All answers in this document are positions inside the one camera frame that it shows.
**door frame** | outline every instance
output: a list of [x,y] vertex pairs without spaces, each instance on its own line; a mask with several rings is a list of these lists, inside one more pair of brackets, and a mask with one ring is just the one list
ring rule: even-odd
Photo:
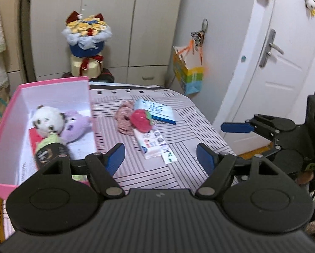
[[225,133],[221,131],[220,125],[224,122],[232,122],[234,119],[258,67],[268,35],[275,1],[255,0],[254,2],[249,27],[239,57],[245,56],[246,60],[245,62],[238,60],[219,112],[212,123],[222,137]]

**wardrobe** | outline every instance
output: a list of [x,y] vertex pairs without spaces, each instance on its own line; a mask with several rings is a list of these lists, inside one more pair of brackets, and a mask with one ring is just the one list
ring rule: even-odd
[[72,11],[102,13],[113,36],[102,51],[115,82],[163,85],[180,0],[31,0],[30,31],[35,77],[69,72],[70,50],[61,34]]

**door lock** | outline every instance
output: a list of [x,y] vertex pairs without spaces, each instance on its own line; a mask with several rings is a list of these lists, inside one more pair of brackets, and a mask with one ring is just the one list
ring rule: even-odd
[[261,58],[261,62],[259,64],[259,67],[261,67],[261,68],[265,67],[266,62],[268,61],[268,58],[270,56],[272,56],[272,52],[271,52],[272,48],[274,50],[277,50],[280,54],[284,55],[284,51],[273,43],[275,36],[276,36],[276,31],[274,29],[271,29],[270,33],[269,33],[268,40],[267,40],[266,45],[265,45],[263,56]]

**flower bouquet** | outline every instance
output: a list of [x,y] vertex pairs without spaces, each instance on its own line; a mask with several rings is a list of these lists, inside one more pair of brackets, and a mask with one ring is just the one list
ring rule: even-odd
[[111,28],[104,22],[102,14],[81,19],[73,12],[66,20],[62,34],[76,57],[93,57],[103,49],[104,42],[111,38]]

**white stuffed animal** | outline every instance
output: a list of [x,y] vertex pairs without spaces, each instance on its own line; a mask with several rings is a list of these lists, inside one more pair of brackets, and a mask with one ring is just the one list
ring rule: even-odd
[[305,0],[306,7],[311,12],[311,15],[315,15],[315,0]]
[[32,121],[41,137],[47,137],[51,132],[59,135],[65,126],[65,114],[57,108],[40,105]]

